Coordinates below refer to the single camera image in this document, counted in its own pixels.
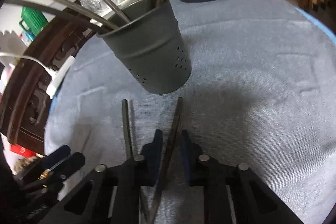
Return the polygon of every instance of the white cable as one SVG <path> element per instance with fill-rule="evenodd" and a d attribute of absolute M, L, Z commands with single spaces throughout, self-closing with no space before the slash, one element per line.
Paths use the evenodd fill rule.
<path fill-rule="evenodd" d="M 0 56 L 10 56 L 10 57 L 24 58 L 24 59 L 29 59 L 29 60 L 35 61 L 36 63 L 39 63 L 46 70 L 46 72 L 51 76 L 52 79 L 55 78 L 56 73 L 57 73 L 56 71 L 54 71 L 54 70 L 48 68 L 47 66 L 45 66 L 40 60 L 38 60 L 34 57 L 31 57 L 31 56 L 13 54 L 13 53 L 10 53 L 10 52 L 0 52 Z"/>

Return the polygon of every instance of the green plastic bottle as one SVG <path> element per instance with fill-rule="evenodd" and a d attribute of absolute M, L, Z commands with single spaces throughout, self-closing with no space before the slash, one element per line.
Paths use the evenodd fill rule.
<path fill-rule="evenodd" d="M 32 32 L 34 35 L 38 35 L 39 32 L 48 24 L 47 19 L 41 11 L 37 11 L 28 7 L 23 7 L 21 12 L 22 20 L 19 25 L 26 32 Z M 23 26 L 22 22 L 25 22 L 28 26 L 28 30 Z"/>

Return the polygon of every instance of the gray tablecloth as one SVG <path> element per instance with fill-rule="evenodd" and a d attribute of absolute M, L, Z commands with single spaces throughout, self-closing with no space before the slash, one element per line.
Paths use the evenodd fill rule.
<path fill-rule="evenodd" d="M 284 0 L 171 4 L 193 67 L 175 92 L 146 92 L 102 39 L 78 53 L 45 132 L 46 153 L 65 143 L 86 157 L 68 187 L 97 164 L 125 160 L 122 99 L 140 150 L 155 129 L 167 139 L 182 96 L 180 127 L 205 153 L 248 163 L 304 223 L 321 223 L 336 202 L 332 41 Z M 167 180 L 157 223 L 203 223 L 202 189 L 186 186 L 178 149 Z"/>

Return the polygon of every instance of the screw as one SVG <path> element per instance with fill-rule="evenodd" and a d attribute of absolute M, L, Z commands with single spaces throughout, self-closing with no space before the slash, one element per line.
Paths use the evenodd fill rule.
<path fill-rule="evenodd" d="M 100 172 L 103 172 L 105 169 L 106 169 L 106 166 L 104 164 L 98 164 L 94 170 L 100 173 Z"/>
<path fill-rule="evenodd" d="M 210 159 L 210 157 L 208 155 L 206 155 L 206 154 L 202 154 L 202 155 L 198 156 L 198 159 L 200 161 L 208 161 Z"/>
<path fill-rule="evenodd" d="M 145 160 L 145 156 L 144 155 L 135 155 L 134 157 L 133 157 L 133 160 L 135 160 L 135 161 L 143 161 L 143 160 Z"/>
<path fill-rule="evenodd" d="M 246 163 L 244 163 L 244 162 L 238 164 L 238 169 L 240 171 L 246 171 L 248 168 L 249 168 L 249 166 Z"/>

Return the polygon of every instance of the gray metal bucket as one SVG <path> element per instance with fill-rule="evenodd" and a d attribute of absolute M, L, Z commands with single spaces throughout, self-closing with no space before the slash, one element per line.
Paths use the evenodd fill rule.
<path fill-rule="evenodd" d="M 109 20 L 122 27 L 98 37 L 148 92 L 166 94 L 188 80 L 191 61 L 170 2 L 148 13 L 146 2 L 140 0 L 123 9 L 132 20 L 128 24 L 114 15 Z"/>

